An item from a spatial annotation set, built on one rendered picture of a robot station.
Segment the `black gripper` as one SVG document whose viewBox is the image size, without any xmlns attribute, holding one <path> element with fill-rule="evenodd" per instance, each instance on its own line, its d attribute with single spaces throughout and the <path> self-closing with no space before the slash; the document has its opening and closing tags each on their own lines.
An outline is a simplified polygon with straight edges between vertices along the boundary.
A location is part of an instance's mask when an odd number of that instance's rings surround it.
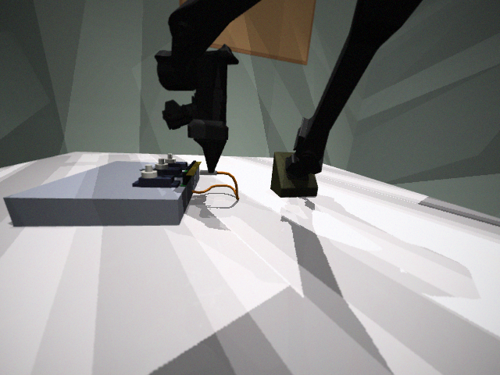
<svg viewBox="0 0 500 375">
<path fill-rule="evenodd" d="M 227 92 L 214 87 L 197 87 L 195 91 L 199 120 L 187 125 L 187 137 L 202 146 L 208 172 L 214 173 L 228 140 Z"/>
</svg>

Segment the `black pin header strip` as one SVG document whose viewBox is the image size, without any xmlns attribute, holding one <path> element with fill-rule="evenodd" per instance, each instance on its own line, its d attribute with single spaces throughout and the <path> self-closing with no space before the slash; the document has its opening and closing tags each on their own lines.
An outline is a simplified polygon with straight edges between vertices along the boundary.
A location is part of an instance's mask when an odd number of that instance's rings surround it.
<svg viewBox="0 0 500 375">
<path fill-rule="evenodd" d="M 192 176 L 188 176 L 186 175 L 187 172 L 190 170 L 190 168 L 193 167 L 193 165 L 195 164 L 196 160 L 194 160 L 190 165 L 189 167 L 182 173 L 182 177 L 183 177 L 183 183 L 181 184 L 181 187 L 186 187 L 186 185 L 188 184 L 189 180 L 191 179 Z"/>
</svg>

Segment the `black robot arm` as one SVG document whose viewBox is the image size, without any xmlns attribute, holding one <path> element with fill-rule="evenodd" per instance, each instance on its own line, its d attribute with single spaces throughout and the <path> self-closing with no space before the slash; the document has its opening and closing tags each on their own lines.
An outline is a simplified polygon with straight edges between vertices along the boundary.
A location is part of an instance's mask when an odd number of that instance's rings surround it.
<svg viewBox="0 0 500 375">
<path fill-rule="evenodd" d="M 155 55 L 159 83 L 169 91 L 219 88 L 227 91 L 227 65 L 238 64 L 224 44 L 207 51 L 227 25 L 262 0 L 187 0 L 168 21 L 172 51 Z M 322 172 L 330 129 L 378 48 L 414 13 L 423 0 L 357 0 L 352 25 L 314 115 L 303 117 L 294 154 L 286 157 L 287 178 L 309 180 Z M 197 101 L 165 102 L 162 118 L 169 130 L 199 120 Z"/>
</svg>

